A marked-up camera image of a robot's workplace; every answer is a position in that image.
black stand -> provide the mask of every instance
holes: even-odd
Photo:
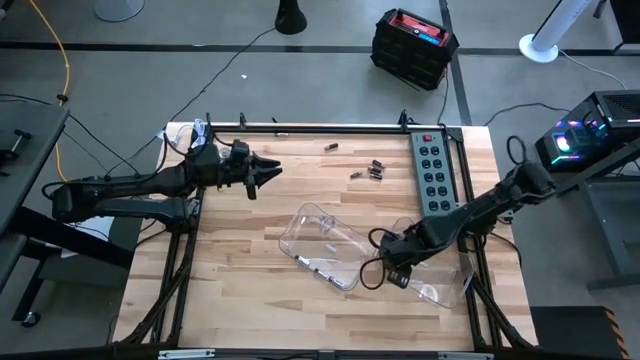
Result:
[[[275,26],[285,35],[298,34],[307,28],[307,18],[300,11],[298,0],[280,0]]]

gray floor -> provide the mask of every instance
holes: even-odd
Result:
[[[124,23],[107,24],[92,15],[86,0],[41,1],[60,37],[68,42],[243,45],[270,28],[277,1],[148,0],[142,13]],[[301,0],[309,28],[300,35],[276,32],[260,45],[370,45],[375,22],[393,7],[404,7],[441,21],[437,0]],[[465,48],[511,48],[525,33],[534,32],[555,0],[449,0],[454,29]],[[572,49],[611,49],[604,25],[587,10],[562,40]],[[50,35],[29,7],[18,1],[0,24],[0,39],[50,41]],[[72,113],[120,154],[131,154],[215,74],[230,53],[70,52]],[[640,87],[640,58],[583,57],[581,61]],[[589,72],[566,59],[537,65],[518,56],[461,56],[466,98],[474,125],[496,111],[519,103],[544,102],[573,108],[594,90],[617,89],[609,78]],[[55,101],[64,81],[56,51],[0,50],[0,92]],[[236,120],[240,111],[249,121],[394,123],[406,108],[416,121],[435,123],[442,106],[444,84],[434,92],[416,92],[376,69],[366,54],[246,53],[182,120],[209,111],[216,121]],[[529,144],[559,119],[543,108],[518,109],[491,125],[501,173],[511,168],[505,140],[511,134]],[[443,120],[460,124],[453,81]],[[70,124],[67,131],[105,165],[116,159]],[[101,173],[100,168],[68,138],[61,140],[68,177]],[[148,149],[135,165],[150,170],[158,146]],[[57,180],[49,159],[34,189]],[[48,212],[34,191],[28,205]],[[590,293],[588,280],[608,274],[601,239],[592,219],[569,195],[516,216],[514,232],[522,250],[524,277],[531,305],[605,305],[618,315],[627,346],[635,357],[640,344],[640,315],[634,303],[640,287]],[[34,265],[21,261],[8,290],[0,297],[0,351],[15,352],[92,346],[104,343],[109,322],[117,313],[122,288],[109,289],[46,282],[35,308],[44,316],[34,329],[9,321]]]

battery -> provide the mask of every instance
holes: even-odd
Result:
[[[425,90],[445,76],[459,43],[442,25],[403,9],[391,9],[376,24],[371,60]]]

black desk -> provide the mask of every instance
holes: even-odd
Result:
[[[17,140],[14,130],[31,134],[16,149],[20,157],[5,163],[0,171],[0,292],[20,256],[39,260],[27,289],[14,313],[13,320],[31,316],[30,308],[40,289],[39,278],[44,261],[59,250],[29,239],[41,240],[78,254],[129,268],[133,253],[75,230],[49,217],[22,206],[40,170],[53,150],[69,110],[63,107],[21,102],[0,102],[0,149],[11,149]]]

clear plastic container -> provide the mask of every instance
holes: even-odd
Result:
[[[344,291],[356,286],[360,267],[376,251],[365,236],[315,204],[298,210],[279,245],[301,266]]]
[[[391,229],[402,231],[413,225],[409,218],[399,219]],[[474,273],[473,258],[470,254],[457,251],[456,245],[426,261],[414,266],[408,288],[418,293],[418,297],[448,309],[458,305]]]

